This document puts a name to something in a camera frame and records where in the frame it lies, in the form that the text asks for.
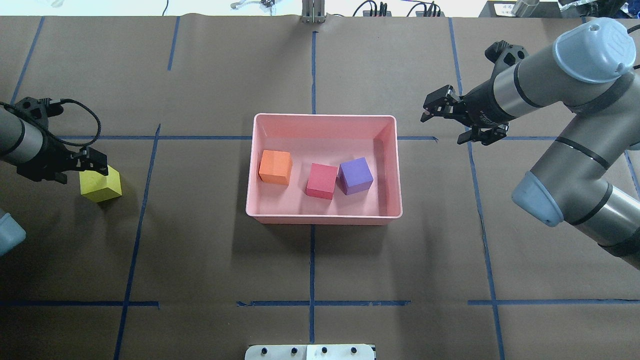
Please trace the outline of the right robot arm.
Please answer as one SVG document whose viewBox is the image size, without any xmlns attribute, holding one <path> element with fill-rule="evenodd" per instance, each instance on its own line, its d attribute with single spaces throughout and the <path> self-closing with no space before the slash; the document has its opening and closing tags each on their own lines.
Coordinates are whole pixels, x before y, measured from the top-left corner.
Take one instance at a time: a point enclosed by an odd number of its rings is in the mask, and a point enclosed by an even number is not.
<svg viewBox="0 0 640 360">
<path fill-rule="evenodd" d="M 639 75 L 630 29 L 592 19 L 528 54 L 521 45 L 492 43 L 488 80 L 468 93 L 452 85 L 431 92 L 421 122 L 433 117 L 467 127 L 459 145 L 505 139 L 510 121 L 562 103 L 573 119 L 512 192 L 512 201 L 548 227 L 568 223 L 606 253 L 640 265 L 640 205 L 604 179 L 626 151 L 639 149 Z"/>
</svg>

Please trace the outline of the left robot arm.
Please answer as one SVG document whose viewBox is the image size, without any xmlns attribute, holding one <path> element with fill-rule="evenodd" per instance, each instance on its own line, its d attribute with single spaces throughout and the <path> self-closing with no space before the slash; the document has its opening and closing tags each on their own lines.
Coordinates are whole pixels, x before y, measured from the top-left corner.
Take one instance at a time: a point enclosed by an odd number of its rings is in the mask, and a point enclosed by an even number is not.
<svg viewBox="0 0 640 360">
<path fill-rule="evenodd" d="M 61 105 L 52 109 L 19 109 L 1 104 L 1 161 L 14 166 L 16 173 L 32 182 L 56 182 L 65 185 L 68 172 L 93 171 L 109 175 L 108 157 L 91 148 L 100 136 L 87 143 L 72 143 L 55 136 L 49 129 L 50 116 L 59 116 Z"/>
</svg>

